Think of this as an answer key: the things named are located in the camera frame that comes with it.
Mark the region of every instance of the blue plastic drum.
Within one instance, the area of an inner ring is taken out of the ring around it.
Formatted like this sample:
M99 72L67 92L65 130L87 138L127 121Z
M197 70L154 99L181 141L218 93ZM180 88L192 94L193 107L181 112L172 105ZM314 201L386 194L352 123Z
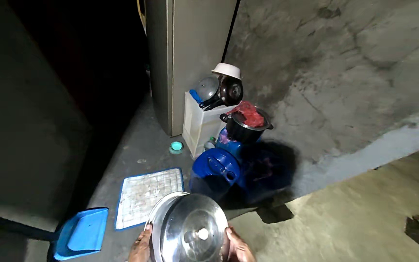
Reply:
M240 178L240 166L227 151L211 148L193 163L189 187L192 193L220 200Z

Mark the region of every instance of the refrigerator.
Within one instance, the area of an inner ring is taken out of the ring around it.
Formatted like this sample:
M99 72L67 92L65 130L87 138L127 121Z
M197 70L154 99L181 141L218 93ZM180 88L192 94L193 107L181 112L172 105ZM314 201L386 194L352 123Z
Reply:
M221 62L237 0L146 0L154 111L182 134L185 91Z

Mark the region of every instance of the white mat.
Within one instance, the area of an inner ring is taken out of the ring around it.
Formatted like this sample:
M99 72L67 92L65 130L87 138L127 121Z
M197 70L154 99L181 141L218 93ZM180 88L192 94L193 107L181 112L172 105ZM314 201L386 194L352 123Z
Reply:
M180 168L124 179L117 206L116 230L145 223L151 209L162 197L183 189Z

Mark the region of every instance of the blue dustpan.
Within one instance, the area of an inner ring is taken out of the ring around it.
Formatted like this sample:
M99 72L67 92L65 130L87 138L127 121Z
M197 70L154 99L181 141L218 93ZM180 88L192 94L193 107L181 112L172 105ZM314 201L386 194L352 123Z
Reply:
M107 217L105 207L78 212L59 231L59 238L54 243L54 258L66 260L100 252Z

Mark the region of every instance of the plastic bottle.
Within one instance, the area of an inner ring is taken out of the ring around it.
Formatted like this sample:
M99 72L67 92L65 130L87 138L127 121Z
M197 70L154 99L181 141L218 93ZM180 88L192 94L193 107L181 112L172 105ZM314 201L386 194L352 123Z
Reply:
M216 138L210 137L209 140L203 145L203 152L208 149L216 147Z

